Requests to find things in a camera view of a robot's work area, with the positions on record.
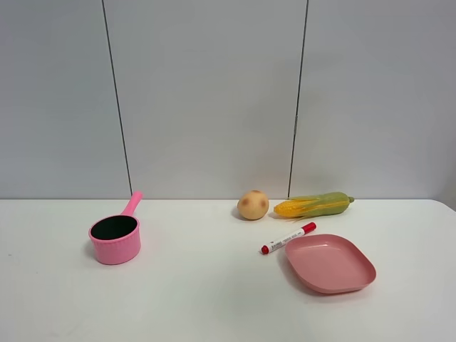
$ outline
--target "pink plastic dish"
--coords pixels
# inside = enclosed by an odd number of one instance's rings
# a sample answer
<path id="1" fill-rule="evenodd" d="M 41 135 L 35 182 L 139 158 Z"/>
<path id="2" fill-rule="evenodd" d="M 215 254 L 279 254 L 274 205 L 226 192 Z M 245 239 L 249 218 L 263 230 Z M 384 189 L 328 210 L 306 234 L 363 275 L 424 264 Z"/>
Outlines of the pink plastic dish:
<path id="1" fill-rule="evenodd" d="M 88 236 L 95 247 L 95 257 L 101 264 L 122 264 L 139 253 L 140 222 L 133 217 L 133 213 L 142 198 L 141 192 L 133 193 L 122 214 L 106 217 L 90 228 Z"/>
<path id="2" fill-rule="evenodd" d="M 361 290 L 375 280 L 375 267 L 347 239 L 321 234 L 291 240 L 285 253 L 301 281 L 322 294 Z"/>

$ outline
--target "toy corn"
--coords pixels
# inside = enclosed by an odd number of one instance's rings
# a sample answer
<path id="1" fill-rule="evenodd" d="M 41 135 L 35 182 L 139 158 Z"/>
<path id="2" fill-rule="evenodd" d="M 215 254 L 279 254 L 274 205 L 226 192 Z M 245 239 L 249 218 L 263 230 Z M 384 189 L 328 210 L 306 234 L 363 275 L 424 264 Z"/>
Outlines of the toy corn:
<path id="1" fill-rule="evenodd" d="M 330 192 L 324 195 L 292 197 L 274 207 L 274 212 L 282 217 L 305 219 L 344 212 L 355 199 L 343 192 Z"/>

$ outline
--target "toy food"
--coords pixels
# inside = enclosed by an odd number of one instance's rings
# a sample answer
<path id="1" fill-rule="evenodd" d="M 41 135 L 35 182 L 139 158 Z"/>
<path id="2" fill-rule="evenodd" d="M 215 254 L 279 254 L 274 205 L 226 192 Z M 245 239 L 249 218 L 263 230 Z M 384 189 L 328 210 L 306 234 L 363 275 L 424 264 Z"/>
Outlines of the toy food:
<path id="1" fill-rule="evenodd" d="M 252 190 L 241 197 L 237 209 L 246 219 L 261 219 L 269 209 L 269 200 L 264 192 Z"/>
<path id="2" fill-rule="evenodd" d="M 274 212 L 283 217 L 304 219 L 323 215 L 340 214 L 355 199 L 343 192 L 324 195 L 292 197 L 274 207 Z"/>

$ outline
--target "marker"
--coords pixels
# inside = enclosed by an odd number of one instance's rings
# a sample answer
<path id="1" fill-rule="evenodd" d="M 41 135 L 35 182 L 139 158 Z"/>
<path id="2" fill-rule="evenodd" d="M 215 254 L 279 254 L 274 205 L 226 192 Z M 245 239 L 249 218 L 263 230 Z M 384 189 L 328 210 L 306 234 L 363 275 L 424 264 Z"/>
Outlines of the marker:
<path id="1" fill-rule="evenodd" d="M 315 229 L 316 229 L 316 224 L 315 223 L 311 222 L 309 224 L 306 224 L 304 227 L 301 227 L 298 230 L 295 230 L 294 232 L 286 235 L 285 237 L 282 237 L 279 240 L 271 241 L 268 244 L 265 244 L 261 248 L 261 252 L 264 255 L 269 254 L 269 253 L 275 251 L 276 249 L 279 249 L 280 247 L 285 246 L 292 239 L 295 239 L 297 237 L 302 237 L 303 235 L 306 235 L 306 234 L 312 232 Z"/>

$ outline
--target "tabletop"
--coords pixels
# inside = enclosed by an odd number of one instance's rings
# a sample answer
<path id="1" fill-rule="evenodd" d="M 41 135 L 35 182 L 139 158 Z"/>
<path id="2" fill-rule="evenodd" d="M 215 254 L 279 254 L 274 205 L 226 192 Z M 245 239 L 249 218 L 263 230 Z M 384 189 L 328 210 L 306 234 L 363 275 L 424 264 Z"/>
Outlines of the tabletop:
<path id="1" fill-rule="evenodd" d="M 352 241 L 377 279 L 322 296 L 266 242 L 309 220 L 237 216 L 236 201 L 143 200 L 142 249 L 99 264 L 88 238 L 122 200 L 0 201 L 0 341 L 456 341 L 456 212 L 356 200 L 313 219 Z"/>

